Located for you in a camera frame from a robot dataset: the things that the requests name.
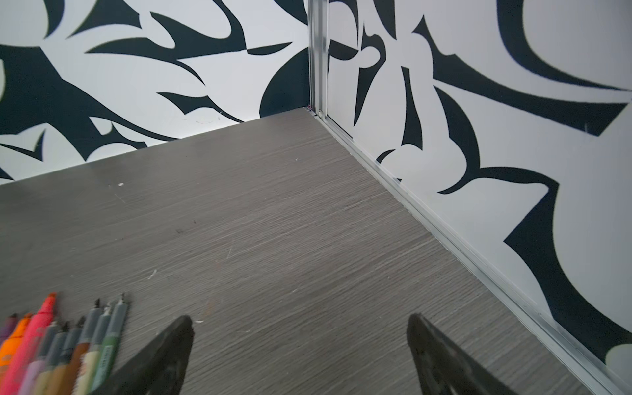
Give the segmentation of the gold cap green pen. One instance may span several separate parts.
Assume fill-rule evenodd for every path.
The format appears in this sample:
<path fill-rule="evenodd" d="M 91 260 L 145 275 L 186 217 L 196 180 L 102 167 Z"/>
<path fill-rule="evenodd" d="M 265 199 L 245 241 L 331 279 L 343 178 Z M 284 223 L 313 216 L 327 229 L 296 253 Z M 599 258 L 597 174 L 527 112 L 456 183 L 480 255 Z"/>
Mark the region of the gold cap green pen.
<path fill-rule="evenodd" d="M 114 307 L 109 326 L 101 344 L 99 359 L 92 379 L 91 392 L 97 390 L 113 370 L 127 313 L 128 302 L 123 293 Z"/>

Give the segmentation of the pink cap beige pen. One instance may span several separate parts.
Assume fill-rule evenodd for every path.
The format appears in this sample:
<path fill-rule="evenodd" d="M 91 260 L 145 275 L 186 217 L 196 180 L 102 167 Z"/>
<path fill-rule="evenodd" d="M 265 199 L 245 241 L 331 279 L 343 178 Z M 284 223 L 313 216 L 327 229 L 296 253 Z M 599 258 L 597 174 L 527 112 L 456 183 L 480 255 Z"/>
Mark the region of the pink cap beige pen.
<path fill-rule="evenodd" d="M 52 372 L 54 368 L 57 366 L 57 363 L 59 362 L 60 354 L 64 348 L 64 342 L 66 341 L 66 338 L 67 338 L 69 326 L 70 326 L 69 321 L 66 321 L 62 325 L 61 329 L 59 329 L 59 331 L 55 334 L 50 344 L 46 359 L 44 360 L 44 366 L 36 377 L 35 385 L 34 385 L 33 390 L 31 390 L 31 394 L 33 395 L 45 394 Z"/>

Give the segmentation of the tan cap beige pen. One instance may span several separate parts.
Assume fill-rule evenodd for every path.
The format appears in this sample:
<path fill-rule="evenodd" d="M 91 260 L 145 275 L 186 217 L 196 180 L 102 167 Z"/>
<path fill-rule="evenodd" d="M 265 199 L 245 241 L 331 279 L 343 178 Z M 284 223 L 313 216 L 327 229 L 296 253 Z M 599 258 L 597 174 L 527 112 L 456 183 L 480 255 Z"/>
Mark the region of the tan cap beige pen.
<path fill-rule="evenodd" d="M 56 367 L 53 369 L 51 377 L 49 379 L 49 383 L 44 392 L 45 395 L 56 395 L 60 390 L 62 383 L 64 381 L 64 375 L 67 370 L 69 363 L 72 360 L 72 354 L 74 352 L 75 346 L 77 345 L 77 341 L 82 333 L 82 329 L 86 318 L 84 316 L 80 317 L 77 321 L 76 325 L 69 330 L 68 335 L 65 339 L 63 348 L 59 355 L 58 363 Z"/>

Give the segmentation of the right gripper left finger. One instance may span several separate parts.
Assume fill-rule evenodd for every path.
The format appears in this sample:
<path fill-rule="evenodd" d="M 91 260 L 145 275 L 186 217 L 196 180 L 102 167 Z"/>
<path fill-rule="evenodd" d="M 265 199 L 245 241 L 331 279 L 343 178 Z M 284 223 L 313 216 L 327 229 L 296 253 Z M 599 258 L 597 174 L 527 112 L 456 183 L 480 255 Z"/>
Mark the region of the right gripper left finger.
<path fill-rule="evenodd" d="M 190 316 L 182 315 L 92 393 L 178 395 L 193 343 L 193 321 Z"/>

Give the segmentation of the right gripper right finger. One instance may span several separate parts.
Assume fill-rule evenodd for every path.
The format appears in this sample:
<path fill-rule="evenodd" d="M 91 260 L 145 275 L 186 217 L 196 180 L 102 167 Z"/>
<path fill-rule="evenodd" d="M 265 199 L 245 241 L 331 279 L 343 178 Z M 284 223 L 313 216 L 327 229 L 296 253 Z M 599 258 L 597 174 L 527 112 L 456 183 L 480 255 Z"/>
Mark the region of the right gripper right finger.
<path fill-rule="evenodd" d="M 408 319 L 408 347 L 423 394 L 513 394 L 422 314 Z"/>

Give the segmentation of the purple marker pen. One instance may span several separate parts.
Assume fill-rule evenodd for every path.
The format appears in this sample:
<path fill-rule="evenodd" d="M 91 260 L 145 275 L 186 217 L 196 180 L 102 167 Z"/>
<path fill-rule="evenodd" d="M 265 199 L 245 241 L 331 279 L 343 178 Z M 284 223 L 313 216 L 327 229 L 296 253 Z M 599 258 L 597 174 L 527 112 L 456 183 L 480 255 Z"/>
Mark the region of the purple marker pen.
<path fill-rule="evenodd" d="M 11 314 L 7 317 L 0 330 L 0 344 L 3 344 L 13 334 L 19 322 L 18 314 Z"/>

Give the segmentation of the orange marker pen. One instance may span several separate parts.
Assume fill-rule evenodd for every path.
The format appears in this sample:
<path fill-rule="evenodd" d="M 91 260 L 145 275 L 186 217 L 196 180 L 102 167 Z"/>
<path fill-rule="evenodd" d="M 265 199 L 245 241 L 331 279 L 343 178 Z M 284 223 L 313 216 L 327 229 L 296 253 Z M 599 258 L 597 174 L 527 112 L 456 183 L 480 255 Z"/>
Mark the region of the orange marker pen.
<path fill-rule="evenodd" d="M 6 375 L 12 358 L 22 343 L 24 333 L 31 322 L 32 314 L 25 314 L 17 323 L 16 328 L 11 335 L 3 342 L 1 346 L 1 380 Z"/>

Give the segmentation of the pink-red marker pen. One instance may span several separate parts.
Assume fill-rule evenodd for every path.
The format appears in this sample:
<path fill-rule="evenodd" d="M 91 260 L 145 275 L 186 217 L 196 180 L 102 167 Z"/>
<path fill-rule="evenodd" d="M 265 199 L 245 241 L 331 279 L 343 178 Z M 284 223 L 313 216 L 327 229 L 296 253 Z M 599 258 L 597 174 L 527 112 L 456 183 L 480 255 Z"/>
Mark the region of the pink-red marker pen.
<path fill-rule="evenodd" d="M 26 328 L 21 345 L 14 354 L 1 385 L 1 395 L 18 394 L 28 365 L 37 352 L 47 327 L 54 320 L 57 294 L 50 293 L 39 311 L 31 318 Z"/>

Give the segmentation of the green cap beige pen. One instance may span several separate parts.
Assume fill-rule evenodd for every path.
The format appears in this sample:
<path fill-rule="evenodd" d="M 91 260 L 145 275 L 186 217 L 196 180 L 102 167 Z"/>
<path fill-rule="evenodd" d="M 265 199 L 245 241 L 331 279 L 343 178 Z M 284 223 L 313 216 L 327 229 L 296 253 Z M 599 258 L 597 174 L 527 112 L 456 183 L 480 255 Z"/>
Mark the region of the green cap beige pen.
<path fill-rule="evenodd" d="M 82 364 L 77 374 L 77 380 L 72 395 L 86 395 L 92 388 L 100 348 L 105 338 L 105 332 L 111 319 L 112 303 L 108 302 L 103 314 L 99 317 L 87 353 L 82 358 Z"/>

